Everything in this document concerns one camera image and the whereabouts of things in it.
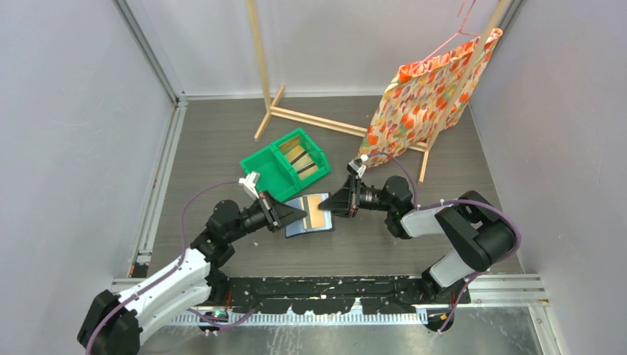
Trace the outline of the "black leather card holder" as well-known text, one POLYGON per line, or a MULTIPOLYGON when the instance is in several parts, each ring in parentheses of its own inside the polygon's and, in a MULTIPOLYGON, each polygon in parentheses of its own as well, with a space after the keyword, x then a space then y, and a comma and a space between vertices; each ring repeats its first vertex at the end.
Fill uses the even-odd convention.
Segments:
POLYGON ((297 237, 304 234, 313 234, 333 231, 335 229, 334 216, 330 211, 319 208, 319 204, 330 197, 328 192, 301 195, 285 202, 287 206, 301 209, 306 216, 285 227, 285 238, 297 237))

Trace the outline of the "green plastic two-compartment bin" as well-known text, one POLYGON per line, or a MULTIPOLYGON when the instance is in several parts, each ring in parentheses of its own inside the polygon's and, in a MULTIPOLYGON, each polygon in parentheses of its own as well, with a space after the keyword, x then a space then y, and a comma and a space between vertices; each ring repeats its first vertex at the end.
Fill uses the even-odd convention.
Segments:
POLYGON ((256 171, 260 173, 257 189, 269 192, 280 202, 290 200, 304 189, 331 173, 331 165, 326 154, 318 147, 313 139, 301 128, 295 129, 287 135, 277 139, 258 152, 240 161, 245 173, 256 171), (305 180, 300 180, 295 170, 279 150, 279 145, 289 139, 300 136, 302 145, 308 151, 313 163, 319 170, 305 180))

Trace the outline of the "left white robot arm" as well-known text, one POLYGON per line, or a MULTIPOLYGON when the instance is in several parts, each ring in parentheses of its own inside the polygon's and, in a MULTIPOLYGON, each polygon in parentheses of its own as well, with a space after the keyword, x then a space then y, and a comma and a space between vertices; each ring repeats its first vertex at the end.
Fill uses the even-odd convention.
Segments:
POLYGON ((234 241, 259 229, 279 231, 307 216, 269 192, 244 208, 220 201, 205 229, 174 261, 125 291, 105 289, 94 297, 77 335, 85 354, 137 354, 178 314, 202 302, 220 305, 227 295, 220 267, 234 255, 234 241))

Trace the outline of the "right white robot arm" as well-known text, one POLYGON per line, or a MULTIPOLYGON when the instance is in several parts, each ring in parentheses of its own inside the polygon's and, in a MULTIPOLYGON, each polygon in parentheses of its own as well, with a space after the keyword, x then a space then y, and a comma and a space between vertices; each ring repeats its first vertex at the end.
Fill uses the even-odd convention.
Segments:
POLYGON ((385 212, 387 230, 399 239, 445 235, 452 251, 425 270, 419 280, 424 298, 435 304, 451 295, 456 282, 487 271, 519 244, 513 225, 476 191, 418 207, 401 176, 389 177, 380 189, 350 176, 319 208, 345 218, 354 217, 360 209, 385 212))

